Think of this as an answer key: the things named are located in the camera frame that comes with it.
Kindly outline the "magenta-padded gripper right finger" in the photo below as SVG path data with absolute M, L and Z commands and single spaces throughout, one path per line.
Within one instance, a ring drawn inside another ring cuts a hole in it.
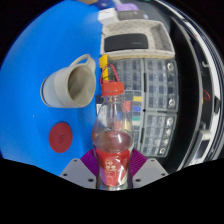
M 132 150 L 129 160 L 129 189 L 136 189 L 146 186 L 167 175 L 167 171 L 155 158 L 147 159 L 138 150 Z

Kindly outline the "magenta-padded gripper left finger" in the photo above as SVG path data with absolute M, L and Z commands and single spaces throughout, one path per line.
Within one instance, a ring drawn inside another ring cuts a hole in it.
M 80 159 L 73 158 L 61 172 L 60 177 L 78 186 L 96 189 L 99 165 L 93 149 Z

